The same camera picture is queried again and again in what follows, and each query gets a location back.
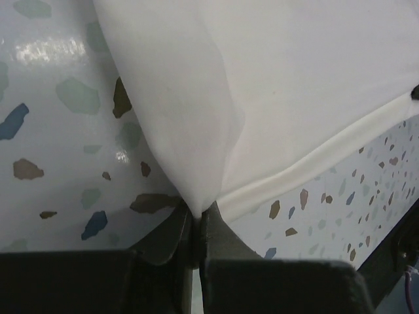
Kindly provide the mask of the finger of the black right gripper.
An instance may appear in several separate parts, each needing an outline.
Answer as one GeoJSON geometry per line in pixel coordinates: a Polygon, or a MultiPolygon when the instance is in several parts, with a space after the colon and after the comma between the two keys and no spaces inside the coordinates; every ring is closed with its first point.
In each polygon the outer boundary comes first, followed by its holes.
{"type": "Polygon", "coordinates": [[[412,100],[419,100],[419,85],[415,86],[410,93],[410,97],[412,100]]]}

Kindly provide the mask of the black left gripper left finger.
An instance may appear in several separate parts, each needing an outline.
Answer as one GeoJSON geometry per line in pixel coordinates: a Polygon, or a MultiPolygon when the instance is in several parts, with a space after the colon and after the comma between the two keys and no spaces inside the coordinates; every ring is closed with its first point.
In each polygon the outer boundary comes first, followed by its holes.
{"type": "Polygon", "coordinates": [[[181,201],[171,215],[132,246],[130,313],[190,313],[192,215],[181,201]]]}

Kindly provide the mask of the white floral print t-shirt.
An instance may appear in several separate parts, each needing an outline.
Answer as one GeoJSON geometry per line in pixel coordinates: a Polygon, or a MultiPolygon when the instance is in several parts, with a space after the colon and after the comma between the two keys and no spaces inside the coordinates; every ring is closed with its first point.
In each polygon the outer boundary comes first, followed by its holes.
{"type": "Polygon", "coordinates": [[[95,1],[153,156],[230,220],[418,114],[417,1],[95,1]]]}

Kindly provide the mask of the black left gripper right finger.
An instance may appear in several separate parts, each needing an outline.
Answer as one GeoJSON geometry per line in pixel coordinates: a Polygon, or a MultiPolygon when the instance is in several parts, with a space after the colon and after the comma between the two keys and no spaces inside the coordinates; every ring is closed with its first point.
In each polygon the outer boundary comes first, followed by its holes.
{"type": "Polygon", "coordinates": [[[204,313],[250,313],[251,271],[262,259],[223,220],[216,203],[200,223],[200,281],[204,313]]]}

